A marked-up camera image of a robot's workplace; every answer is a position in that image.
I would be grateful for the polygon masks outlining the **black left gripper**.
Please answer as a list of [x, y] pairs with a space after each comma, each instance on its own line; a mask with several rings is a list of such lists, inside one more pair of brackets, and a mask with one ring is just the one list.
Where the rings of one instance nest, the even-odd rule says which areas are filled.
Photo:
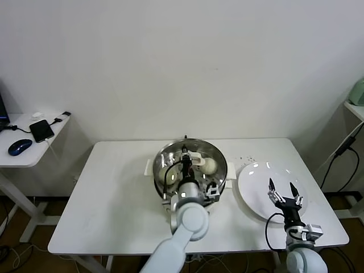
[[192, 169], [192, 160], [190, 156], [188, 155], [188, 149], [186, 145], [184, 144], [182, 146], [182, 183], [188, 183], [188, 182], [195, 182], [195, 175], [194, 171]]

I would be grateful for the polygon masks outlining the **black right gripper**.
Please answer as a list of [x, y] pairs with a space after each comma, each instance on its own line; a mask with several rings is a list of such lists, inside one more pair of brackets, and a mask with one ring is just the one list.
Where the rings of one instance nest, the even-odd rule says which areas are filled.
[[299, 210], [302, 208], [303, 204], [303, 196], [299, 194], [297, 188], [290, 183], [290, 188], [294, 199], [282, 197], [275, 189], [275, 184], [272, 178], [269, 179], [268, 185], [269, 191], [268, 196], [273, 204], [276, 205], [278, 209], [283, 212], [284, 216], [284, 226], [285, 227], [293, 227], [293, 226], [304, 226], [304, 223], [301, 221]]

